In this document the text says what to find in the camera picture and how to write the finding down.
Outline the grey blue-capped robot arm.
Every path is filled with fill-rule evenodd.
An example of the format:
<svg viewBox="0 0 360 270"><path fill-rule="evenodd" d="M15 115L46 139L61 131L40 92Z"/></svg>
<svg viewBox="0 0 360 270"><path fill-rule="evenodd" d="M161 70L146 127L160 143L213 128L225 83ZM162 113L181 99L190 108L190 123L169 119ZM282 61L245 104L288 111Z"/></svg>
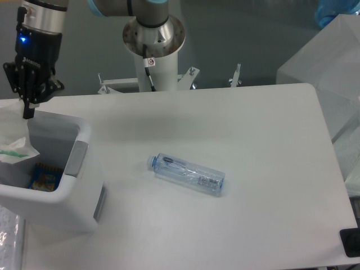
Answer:
<svg viewBox="0 0 360 270"><path fill-rule="evenodd" d="M22 117L64 89L56 79L62 30L68 1L22 1L17 9L16 56L3 64L11 90L24 103ZM146 29L160 29L169 21L168 1L88 1L98 16L131 16Z"/></svg>

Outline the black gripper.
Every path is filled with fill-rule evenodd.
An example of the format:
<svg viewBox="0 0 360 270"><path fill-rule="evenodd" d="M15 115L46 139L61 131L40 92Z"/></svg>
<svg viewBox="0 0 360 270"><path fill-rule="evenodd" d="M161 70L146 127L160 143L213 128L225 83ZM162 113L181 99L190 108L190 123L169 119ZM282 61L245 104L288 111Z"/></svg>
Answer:
<svg viewBox="0 0 360 270"><path fill-rule="evenodd" d="M56 91L65 88L56 79L55 63L59 58L61 33L46 33L19 24L16 26L16 57L5 62L3 69L13 93L24 102L24 119L34 117L33 102L46 102Z"/></svg>

